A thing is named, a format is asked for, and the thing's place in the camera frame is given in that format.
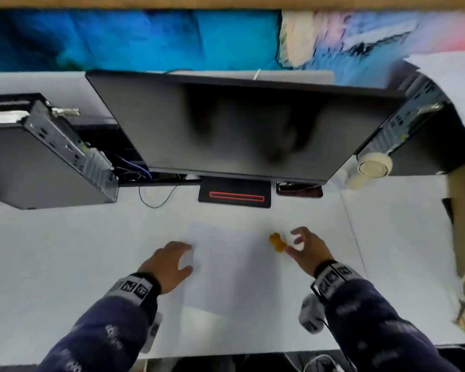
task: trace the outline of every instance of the navy sleeve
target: navy sleeve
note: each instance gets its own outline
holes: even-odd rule
[[[98,300],[39,364],[37,372],[127,372],[146,342],[158,290],[137,306],[119,296]]]
[[[337,265],[339,268],[332,268],[332,272],[330,266],[326,267],[326,275],[317,277],[316,282],[335,287],[332,292],[324,287],[331,293],[324,304],[327,323],[358,370],[459,372],[422,332],[398,316],[372,283],[360,277],[344,279],[345,271],[352,269]],[[339,278],[343,280],[338,286]]]

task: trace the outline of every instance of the left hand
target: left hand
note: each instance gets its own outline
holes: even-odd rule
[[[191,250],[191,245],[182,242],[170,242],[163,249],[155,251],[153,256],[143,262],[138,273],[150,273],[160,283],[161,293],[167,294],[175,289],[193,272],[193,267],[188,265],[179,270],[179,259]]]

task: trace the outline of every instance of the black monitor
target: black monitor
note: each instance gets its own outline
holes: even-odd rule
[[[86,75],[156,172],[324,184],[403,92],[134,72]]]

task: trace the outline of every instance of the wrist strap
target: wrist strap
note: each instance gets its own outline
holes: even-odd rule
[[[343,283],[354,279],[363,278],[349,266],[334,262],[325,267],[310,288],[321,302],[326,303]]]
[[[156,289],[159,289],[159,287],[155,287],[155,285],[150,283],[147,279],[130,275],[119,279],[104,297],[120,296],[137,306],[141,306],[141,303],[148,296],[150,291],[155,291]]]

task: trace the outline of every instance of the hand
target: hand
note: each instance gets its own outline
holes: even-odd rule
[[[304,246],[302,250],[296,250],[288,245],[285,251],[298,263],[299,267],[306,274],[313,277],[317,266],[324,261],[334,259],[324,241],[316,234],[310,232],[307,227],[295,228],[291,233],[293,235],[300,235],[294,240],[294,244],[303,243]]]
[[[181,242],[170,242],[163,249],[155,251],[153,256],[143,262],[138,273],[150,273],[160,283],[161,293],[167,294],[175,289],[193,272],[192,266],[179,270],[179,259],[191,245]]]

